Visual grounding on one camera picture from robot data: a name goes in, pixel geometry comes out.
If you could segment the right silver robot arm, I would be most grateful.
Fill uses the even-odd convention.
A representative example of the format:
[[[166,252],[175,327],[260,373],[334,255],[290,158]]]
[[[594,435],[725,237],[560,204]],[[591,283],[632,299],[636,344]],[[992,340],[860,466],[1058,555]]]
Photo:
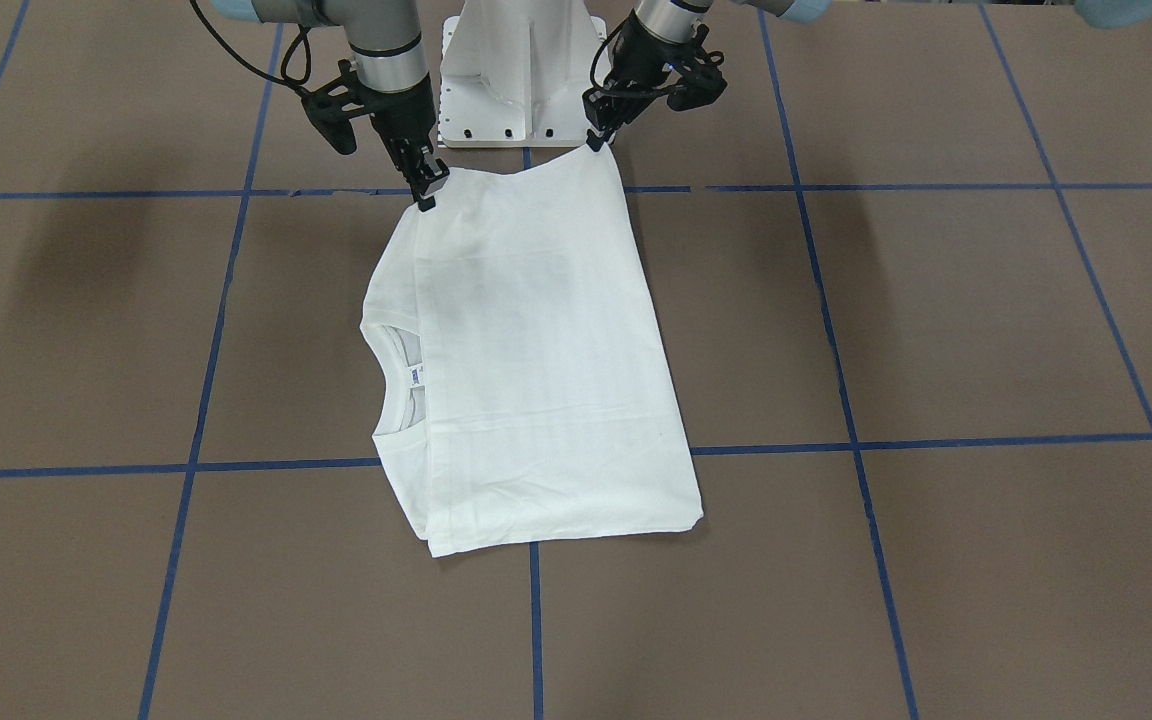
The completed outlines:
[[[308,76],[260,70],[212,26],[200,3],[191,8],[202,26],[238,65],[298,97],[308,122],[340,156],[357,149],[353,120],[369,118],[394,168],[410,188],[416,209],[435,209],[435,191],[450,169],[435,156],[435,90],[422,46],[419,10],[414,1],[214,1],[225,18],[282,23],[297,28],[289,53],[312,56],[308,35],[316,28],[342,29],[351,55],[338,63],[338,77],[308,88]]]

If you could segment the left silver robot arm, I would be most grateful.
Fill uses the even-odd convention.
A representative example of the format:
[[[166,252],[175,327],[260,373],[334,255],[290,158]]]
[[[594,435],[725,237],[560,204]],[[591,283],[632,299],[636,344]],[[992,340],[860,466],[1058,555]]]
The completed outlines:
[[[599,41],[581,94],[582,145],[609,150],[655,103],[673,113],[708,108],[730,83],[723,51],[707,46],[713,1],[636,1]]]

